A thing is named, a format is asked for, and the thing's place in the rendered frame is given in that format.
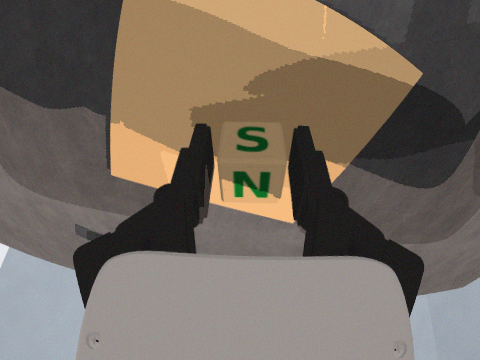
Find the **tan wooden letter block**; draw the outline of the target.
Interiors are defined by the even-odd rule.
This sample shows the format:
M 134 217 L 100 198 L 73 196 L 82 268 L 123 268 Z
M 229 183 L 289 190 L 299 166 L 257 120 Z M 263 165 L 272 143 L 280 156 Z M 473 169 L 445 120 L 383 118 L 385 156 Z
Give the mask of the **tan wooden letter block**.
M 279 203 L 287 167 L 282 125 L 224 122 L 217 166 L 223 202 Z

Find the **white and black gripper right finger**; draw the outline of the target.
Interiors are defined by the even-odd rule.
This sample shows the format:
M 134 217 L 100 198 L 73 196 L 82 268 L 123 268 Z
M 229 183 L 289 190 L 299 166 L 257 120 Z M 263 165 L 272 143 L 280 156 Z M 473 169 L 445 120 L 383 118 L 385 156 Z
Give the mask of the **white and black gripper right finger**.
M 293 220 L 306 231 L 302 257 L 358 256 L 387 264 L 400 281 L 410 317 L 424 272 L 423 260 L 386 240 L 377 227 L 349 207 L 347 195 L 332 187 L 324 154 L 315 151 L 309 126 L 294 128 L 288 175 Z

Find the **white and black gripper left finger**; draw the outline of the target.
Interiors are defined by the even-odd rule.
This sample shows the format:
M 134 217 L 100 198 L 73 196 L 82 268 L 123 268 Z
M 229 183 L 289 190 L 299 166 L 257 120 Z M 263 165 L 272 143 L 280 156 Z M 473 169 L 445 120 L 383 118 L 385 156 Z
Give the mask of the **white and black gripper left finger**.
M 101 267 L 116 255 L 134 251 L 196 254 L 194 228 L 207 218 L 214 168 L 211 127 L 196 124 L 189 148 L 179 152 L 171 182 L 156 190 L 153 202 L 120 223 L 115 232 L 74 252 L 84 308 Z

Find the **tan flat mat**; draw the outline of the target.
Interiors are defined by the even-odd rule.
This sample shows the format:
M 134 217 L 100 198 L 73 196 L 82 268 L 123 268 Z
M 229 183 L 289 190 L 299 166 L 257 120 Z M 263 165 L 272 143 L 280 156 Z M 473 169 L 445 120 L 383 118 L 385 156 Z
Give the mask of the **tan flat mat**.
M 211 127 L 210 203 L 293 223 L 288 164 L 279 203 L 221 200 L 224 122 L 309 126 L 331 183 L 387 121 L 422 72 L 316 0 L 123 0 L 114 59 L 111 175 L 171 182 L 196 124 Z

